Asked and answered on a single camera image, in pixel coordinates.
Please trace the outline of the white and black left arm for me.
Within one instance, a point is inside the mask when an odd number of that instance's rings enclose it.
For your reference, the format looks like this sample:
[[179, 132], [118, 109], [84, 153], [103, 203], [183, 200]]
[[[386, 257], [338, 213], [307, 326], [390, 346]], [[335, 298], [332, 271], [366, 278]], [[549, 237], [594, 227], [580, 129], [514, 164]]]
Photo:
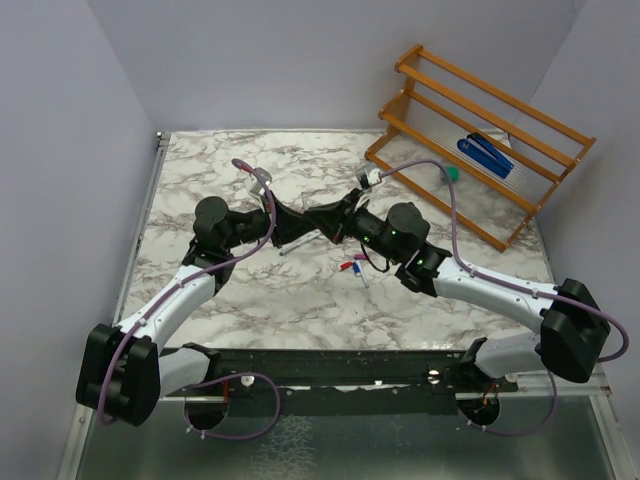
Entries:
[[76, 389], [78, 403], [96, 410], [105, 424], [117, 420], [138, 426], [160, 397], [184, 387], [206, 395], [220, 385], [221, 371], [203, 347], [186, 346], [160, 355], [168, 340], [203, 303], [229, 280], [238, 257], [233, 248], [291, 243], [315, 230], [308, 214], [276, 199], [242, 213], [220, 197], [195, 208], [194, 237], [178, 271], [148, 304], [119, 326], [98, 325], [87, 338]]

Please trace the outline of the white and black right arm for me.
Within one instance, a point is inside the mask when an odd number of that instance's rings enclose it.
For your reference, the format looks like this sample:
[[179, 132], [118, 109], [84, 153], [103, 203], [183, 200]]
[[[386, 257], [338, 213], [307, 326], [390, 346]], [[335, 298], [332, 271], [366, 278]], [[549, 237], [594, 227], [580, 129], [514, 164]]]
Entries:
[[359, 196], [353, 190], [303, 217], [332, 242], [353, 238], [397, 264], [396, 277], [413, 292], [464, 301], [526, 327], [524, 334], [472, 344], [459, 367], [467, 389], [481, 391], [508, 374], [543, 369], [573, 383], [590, 379], [610, 328], [582, 283], [555, 286], [477, 268], [427, 242], [430, 225], [413, 203], [397, 203], [380, 219]]

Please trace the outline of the white pen green end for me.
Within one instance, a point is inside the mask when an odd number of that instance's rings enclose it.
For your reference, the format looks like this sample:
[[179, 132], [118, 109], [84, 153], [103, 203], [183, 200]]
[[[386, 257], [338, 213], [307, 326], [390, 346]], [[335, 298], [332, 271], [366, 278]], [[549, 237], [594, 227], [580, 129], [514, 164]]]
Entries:
[[304, 245], [309, 244], [310, 242], [312, 242], [313, 240], [315, 240], [317, 237], [319, 236], [318, 233], [314, 233], [314, 234], [310, 234], [305, 238], [299, 239], [296, 242], [287, 245], [286, 247], [282, 248], [279, 252], [279, 255], [284, 257], [288, 254], [290, 254], [291, 252], [301, 248]]

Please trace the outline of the white pen blue end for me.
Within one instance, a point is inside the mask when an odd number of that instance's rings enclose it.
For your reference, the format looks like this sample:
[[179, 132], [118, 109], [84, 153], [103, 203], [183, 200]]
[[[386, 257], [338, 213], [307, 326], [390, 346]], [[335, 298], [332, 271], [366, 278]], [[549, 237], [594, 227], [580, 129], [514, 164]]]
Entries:
[[361, 263], [359, 261], [357, 261], [357, 262], [358, 262], [360, 270], [361, 270], [361, 275], [359, 277], [361, 278], [361, 281], [362, 281], [364, 287], [368, 289], [369, 288], [369, 282], [368, 282], [367, 277], [366, 277], [366, 275], [364, 273], [363, 267], [362, 267], [362, 265], [361, 265]]

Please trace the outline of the green cube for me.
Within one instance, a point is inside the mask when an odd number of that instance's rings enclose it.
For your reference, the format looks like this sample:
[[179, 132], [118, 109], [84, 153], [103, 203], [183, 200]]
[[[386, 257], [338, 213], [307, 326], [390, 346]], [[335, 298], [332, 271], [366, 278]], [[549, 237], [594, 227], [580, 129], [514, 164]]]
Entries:
[[455, 183], [459, 179], [459, 170], [454, 166], [446, 166], [445, 172], [441, 174], [441, 179], [443, 182], [450, 180], [452, 183]]

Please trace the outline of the blue stapler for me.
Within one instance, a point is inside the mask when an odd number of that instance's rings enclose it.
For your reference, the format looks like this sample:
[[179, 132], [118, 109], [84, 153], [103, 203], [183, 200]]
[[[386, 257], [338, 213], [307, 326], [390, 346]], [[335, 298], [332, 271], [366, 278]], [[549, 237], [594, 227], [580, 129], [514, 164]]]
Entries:
[[471, 133], [456, 142], [458, 150], [501, 179], [506, 179], [514, 168], [493, 144], [481, 133]]

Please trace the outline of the orange wooden rack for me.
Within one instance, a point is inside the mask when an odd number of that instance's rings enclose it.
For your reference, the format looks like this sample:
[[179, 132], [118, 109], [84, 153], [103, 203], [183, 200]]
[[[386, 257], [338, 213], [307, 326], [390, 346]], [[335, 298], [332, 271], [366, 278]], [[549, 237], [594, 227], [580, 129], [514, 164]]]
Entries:
[[504, 251], [529, 226], [596, 140], [415, 45], [394, 70], [399, 91], [379, 110], [386, 129], [365, 153], [383, 169], [428, 157], [453, 175], [451, 200], [436, 168], [398, 179]]

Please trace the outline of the aluminium table frame rail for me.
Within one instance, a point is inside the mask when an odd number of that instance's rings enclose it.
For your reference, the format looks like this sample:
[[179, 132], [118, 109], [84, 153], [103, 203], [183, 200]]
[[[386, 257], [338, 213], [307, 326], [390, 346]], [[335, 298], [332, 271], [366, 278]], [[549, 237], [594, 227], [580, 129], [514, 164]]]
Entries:
[[155, 193], [161, 176], [161, 170], [166, 158], [166, 152], [169, 147], [171, 139], [170, 132], [158, 132], [157, 133], [157, 148], [155, 152], [154, 161], [151, 168], [151, 176], [146, 187], [145, 195], [143, 198], [142, 207], [137, 219], [136, 228], [134, 230], [133, 243], [128, 255], [126, 268], [124, 271], [124, 277], [119, 289], [119, 293], [116, 299], [115, 308], [113, 311], [112, 319], [109, 324], [111, 326], [116, 325], [123, 314], [126, 306], [126, 299], [128, 296], [131, 281], [133, 279], [138, 254], [144, 239], [144, 231], [151, 212]]

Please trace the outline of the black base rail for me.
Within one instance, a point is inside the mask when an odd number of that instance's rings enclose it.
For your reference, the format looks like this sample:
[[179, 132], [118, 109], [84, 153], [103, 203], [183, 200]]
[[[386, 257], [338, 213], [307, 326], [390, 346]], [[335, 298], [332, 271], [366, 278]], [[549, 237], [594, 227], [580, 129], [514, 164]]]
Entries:
[[184, 398], [197, 415], [454, 415], [459, 394], [517, 389], [486, 376], [460, 350], [206, 351], [212, 355], [206, 385], [168, 396]]

